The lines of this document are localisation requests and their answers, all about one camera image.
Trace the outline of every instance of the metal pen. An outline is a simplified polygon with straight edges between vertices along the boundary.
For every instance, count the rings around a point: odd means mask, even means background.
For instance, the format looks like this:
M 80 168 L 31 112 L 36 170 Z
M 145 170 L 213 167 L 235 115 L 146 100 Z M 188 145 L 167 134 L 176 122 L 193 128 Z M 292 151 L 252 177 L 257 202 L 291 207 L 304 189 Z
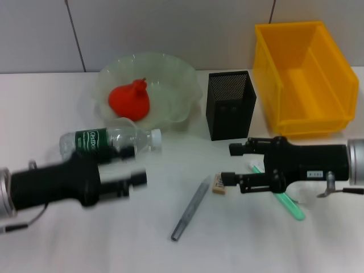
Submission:
M 203 200 L 203 198 L 210 186 L 210 182 L 211 182 L 211 176 L 208 176 L 200 184 L 199 188 L 197 189 L 195 195 L 192 197 L 191 201 L 189 202 L 186 210 L 184 211 L 180 221 L 178 222 L 176 228 L 174 229 L 174 231 L 171 235 L 172 241 L 176 242 L 181 237 L 184 229 L 187 227 L 188 223 L 191 221 L 199 204 Z

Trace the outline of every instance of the black mesh container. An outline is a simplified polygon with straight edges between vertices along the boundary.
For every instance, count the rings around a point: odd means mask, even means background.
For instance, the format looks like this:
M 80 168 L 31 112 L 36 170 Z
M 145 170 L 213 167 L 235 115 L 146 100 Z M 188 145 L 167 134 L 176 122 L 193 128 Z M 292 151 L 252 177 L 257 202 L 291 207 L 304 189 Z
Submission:
M 246 138 L 256 99 L 248 71 L 211 73 L 206 105 L 211 140 Z

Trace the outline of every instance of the small wooden block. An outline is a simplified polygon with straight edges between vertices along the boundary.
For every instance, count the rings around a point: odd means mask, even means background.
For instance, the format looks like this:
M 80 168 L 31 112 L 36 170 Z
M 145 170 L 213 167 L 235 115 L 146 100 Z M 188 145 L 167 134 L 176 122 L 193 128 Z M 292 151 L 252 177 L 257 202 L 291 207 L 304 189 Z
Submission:
M 212 192 L 217 193 L 218 195 L 224 195 L 225 194 L 225 187 L 221 183 L 221 174 L 220 173 L 215 175 L 214 184 L 212 186 Z

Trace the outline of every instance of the plastic bottle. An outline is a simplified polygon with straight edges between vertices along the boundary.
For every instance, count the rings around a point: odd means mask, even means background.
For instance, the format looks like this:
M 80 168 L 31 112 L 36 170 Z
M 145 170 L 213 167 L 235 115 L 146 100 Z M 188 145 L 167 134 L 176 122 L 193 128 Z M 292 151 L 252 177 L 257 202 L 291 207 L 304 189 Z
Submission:
M 112 145 L 117 151 L 132 145 L 137 154 L 161 150 L 162 136 L 159 129 L 145 131 L 138 128 L 133 121 L 121 118 L 118 126 L 67 133 L 59 140 L 63 160 L 70 158 L 74 150 L 97 151 L 104 145 Z

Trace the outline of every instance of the green bottle label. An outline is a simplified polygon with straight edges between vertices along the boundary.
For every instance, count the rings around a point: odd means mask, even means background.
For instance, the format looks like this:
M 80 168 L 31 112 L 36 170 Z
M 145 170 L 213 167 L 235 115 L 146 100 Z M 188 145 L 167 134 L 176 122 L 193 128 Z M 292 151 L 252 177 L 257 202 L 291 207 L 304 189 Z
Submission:
M 106 128 L 76 132 L 76 151 L 97 152 L 108 146 Z

